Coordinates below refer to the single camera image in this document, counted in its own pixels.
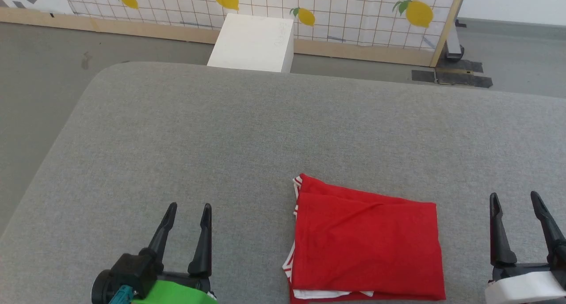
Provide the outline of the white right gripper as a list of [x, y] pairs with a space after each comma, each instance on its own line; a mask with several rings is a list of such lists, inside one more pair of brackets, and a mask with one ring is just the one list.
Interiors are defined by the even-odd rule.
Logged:
[[503, 225], [497, 193], [490, 195], [490, 263], [493, 276], [485, 289], [487, 304], [564, 304], [566, 240], [540, 194], [530, 193], [548, 249], [543, 263], [517, 264]]

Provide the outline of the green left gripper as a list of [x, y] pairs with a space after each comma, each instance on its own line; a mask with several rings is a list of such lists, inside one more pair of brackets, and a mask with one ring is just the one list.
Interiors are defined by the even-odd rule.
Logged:
[[[163, 256], [168, 233], [175, 222], [177, 203], [172, 202], [164, 213], [150, 243], [139, 251], [153, 259], [154, 268], [163, 270]], [[209, 278], [212, 275], [212, 206], [204, 205], [200, 220], [200, 235], [188, 273], [195, 278]], [[119, 281], [111, 270], [103, 270], [91, 289], [93, 304], [217, 304], [218, 299], [211, 292], [180, 285], [173, 281], [157, 280], [142, 296], [132, 284]]]

